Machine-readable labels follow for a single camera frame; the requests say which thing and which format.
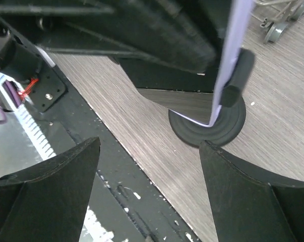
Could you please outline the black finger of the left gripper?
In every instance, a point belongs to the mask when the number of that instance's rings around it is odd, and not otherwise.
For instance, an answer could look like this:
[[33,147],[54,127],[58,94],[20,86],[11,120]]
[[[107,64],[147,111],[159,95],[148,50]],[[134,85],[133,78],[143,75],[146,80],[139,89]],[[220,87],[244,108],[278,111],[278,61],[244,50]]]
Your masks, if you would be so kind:
[[134,58],[190,73],[219,59],[232,1],[156,1],[166,13],[165,58]]

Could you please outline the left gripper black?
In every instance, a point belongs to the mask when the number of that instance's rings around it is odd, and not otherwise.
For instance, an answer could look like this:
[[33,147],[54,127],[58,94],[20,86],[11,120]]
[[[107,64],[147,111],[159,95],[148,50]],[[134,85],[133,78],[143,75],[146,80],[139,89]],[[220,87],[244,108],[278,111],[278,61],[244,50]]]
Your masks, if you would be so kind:
[[50,52],[167,56],[166,13],[156,1],[0,1],[0,20]]

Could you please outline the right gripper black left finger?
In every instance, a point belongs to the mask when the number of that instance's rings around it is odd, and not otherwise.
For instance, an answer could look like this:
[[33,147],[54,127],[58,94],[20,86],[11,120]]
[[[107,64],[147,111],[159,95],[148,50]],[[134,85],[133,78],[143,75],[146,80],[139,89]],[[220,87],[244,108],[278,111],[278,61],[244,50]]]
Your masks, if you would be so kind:
[[0,241],[78,241],[99,161],[93,137],[0,178]]

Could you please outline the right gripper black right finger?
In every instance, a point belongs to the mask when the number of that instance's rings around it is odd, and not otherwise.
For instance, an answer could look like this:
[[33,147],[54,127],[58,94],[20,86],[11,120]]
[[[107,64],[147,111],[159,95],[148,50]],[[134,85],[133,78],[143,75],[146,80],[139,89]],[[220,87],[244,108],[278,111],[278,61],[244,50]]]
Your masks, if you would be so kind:
[[209,142],[199,153],[219,241],[304,241],[304,181]]

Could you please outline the lavender smartphone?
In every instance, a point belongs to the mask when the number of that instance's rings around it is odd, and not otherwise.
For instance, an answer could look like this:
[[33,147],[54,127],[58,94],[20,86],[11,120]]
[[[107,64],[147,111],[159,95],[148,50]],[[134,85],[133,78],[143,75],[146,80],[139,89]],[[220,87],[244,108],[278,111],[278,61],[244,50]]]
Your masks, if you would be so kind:
[[201,114],[197,116],[184,114],[182,111],[175,111],[174,113],[202,127],[209,128],[214,126],[221,109],[220,100],[223,88],[230,79],[233,69],[236,66],[253,5],[254,2],[250,0],[236,0],[232,2],[219,70],[214,86],[210,118],[208,118],[207,121],[202,120],[205,114],[204,110],[201,110]]

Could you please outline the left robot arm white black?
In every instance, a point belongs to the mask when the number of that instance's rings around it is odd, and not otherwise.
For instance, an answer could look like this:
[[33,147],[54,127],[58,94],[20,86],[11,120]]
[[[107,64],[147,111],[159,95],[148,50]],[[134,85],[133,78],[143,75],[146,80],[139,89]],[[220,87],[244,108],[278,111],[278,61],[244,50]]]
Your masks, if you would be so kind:
[[211,93],[232,1],[0,1],[0,70],[46,51],[113,58],[138,89]]

